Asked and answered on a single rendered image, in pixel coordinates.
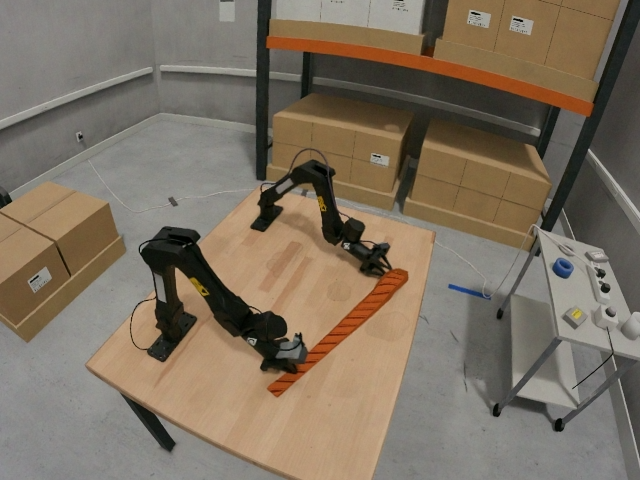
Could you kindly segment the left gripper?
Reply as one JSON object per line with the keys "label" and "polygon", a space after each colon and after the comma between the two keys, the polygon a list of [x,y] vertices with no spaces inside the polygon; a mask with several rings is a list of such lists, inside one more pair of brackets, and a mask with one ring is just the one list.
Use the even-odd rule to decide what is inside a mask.
{"label": "left gripper", "polygon": [[[355,258],[357,258],[359,261],[362,262],[362,265],[361,265],[361,267],[359,269],[361,272],[365,269],[365,270],[367,270],[365,272],[366,274],[383,276],[386,273],[383,268],[386,268],[388,270],[392,270],[392,266],[390,265],[389,261],[387,260],[387,257],[385,255],[384,251],[381,250],[379,252],[377,250],[378,247],[379,247],[379,244],[382,244],[382,243],[385,243],[385,242],[377,243],[372,249],[369,249],[367,246],[365,246],[364,244],[359,242],[357,244],[357,246],[354,248],[353,251],[355,253],[353,252],[351,255],[353,255]],[[385,261],[385,263],[388,266],[385,265],[384,263],[382,263],[379,260],[381,257],[382,257],[382,259]],[[376,271],[373,271],[374,268],[377,268],[383,274],[379,273],[379,272],[376,272]]]}

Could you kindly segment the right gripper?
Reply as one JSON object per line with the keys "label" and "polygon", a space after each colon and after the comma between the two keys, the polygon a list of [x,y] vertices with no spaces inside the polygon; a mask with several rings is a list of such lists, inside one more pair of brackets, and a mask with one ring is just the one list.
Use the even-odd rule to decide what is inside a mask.
{"label": "right gripper", "polygon": [[[296,338],[296,336],[294,335],[293,337],[293,342],[290,342],[290,340],[287,337],[281,338],[281,339],[277,339],[277,340],[271,340],[270,342],[276,346],[277,348],[281,348],[281,349],[289,349],[289,348],[293,348],[295,346],[298,345],[299,341],[300,341],[301,337]],[[280,345],[279,345],[280,344]],[[294,344],[294,345],[293,345]],[[272,347],[269,342],[264,342],[263,345],[261,345],[258,348],[255,348],[255,350],[265,359],[263,359],[260,369],[262,371],[267,371],[269,368],[273,368],[273,369],[277,369],[279,370],[283,370],[286,371],[288,373],[291,374],[297,374],[298,370],[296,368],[296,365],[292,363],[289,363],[287,358],[290,359],[299,359],[301,350],[302,350],[303,344],[302,341],[300,343],[300,345],[293,349],[293,350],[289,350],[289,351],[280,351],[275,349],[274,347]],[[281,359],[282,358],[282,359]],[[286,366],[286,367],[284,367]]]}

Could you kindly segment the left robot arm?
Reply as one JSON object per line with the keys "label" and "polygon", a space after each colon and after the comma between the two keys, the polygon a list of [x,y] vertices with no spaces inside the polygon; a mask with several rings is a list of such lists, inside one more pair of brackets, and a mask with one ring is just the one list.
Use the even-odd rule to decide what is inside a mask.
{"label": "left robot arm", "polygon": [[300,183],[320,183],[312,184],[312,186],[316,192],[321,211],[321,229],[323,237],[328,243],[331,243],[334,246],[343,240],[341,247],[348,253],[352,254],[354,252],[354,248],[360,242],[366,227],[362,221],[356,220],[353,217],[349,218],[345,223],[341,220],[339,212],[333,201],[334,192],[332,176],[336,175],[336,173],[332,167],[328,166],[328,168],[332,191],[330,188],[326,165],[312,159],[295,167],[288,176],[276,185],[262,192],[260,194],[260,200],[257,203],[257,205],[260,206],[260,214],[250,225],[250,228],[260,232],[265,232],[277,216],[283,211],[282,206],[274,206],[275,202],[282,199],[284,197],[283,195],[297,187]]}

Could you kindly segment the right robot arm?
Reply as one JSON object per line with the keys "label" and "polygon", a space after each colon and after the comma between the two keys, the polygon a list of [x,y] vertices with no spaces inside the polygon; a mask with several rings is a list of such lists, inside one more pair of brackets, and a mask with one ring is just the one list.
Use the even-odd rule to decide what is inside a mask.
{"label": "right robot arm", "polygon": [[[207,302],[215,320],[234,338],[241,336],[254,349],[268,342],[265,319],[261,313],[253,314],[249,307],[231,300],[230,297],[248,305],[230,291],[210,267],[197,244],[201,236],[196,230],[164,226],[152,240],[160,238],[180,240],[191,249],[180,242],[160,240],[149,242],[141,251],[153,276],[155,328],[162,330],[147,350],[148,355],[165,362],[197,321],[196,316],[184,311],[183,302],[178,298],[175,267],[190,280]],[[286,336],[288,328],[283,317],[270,310],[263,314],[269,341]]]}

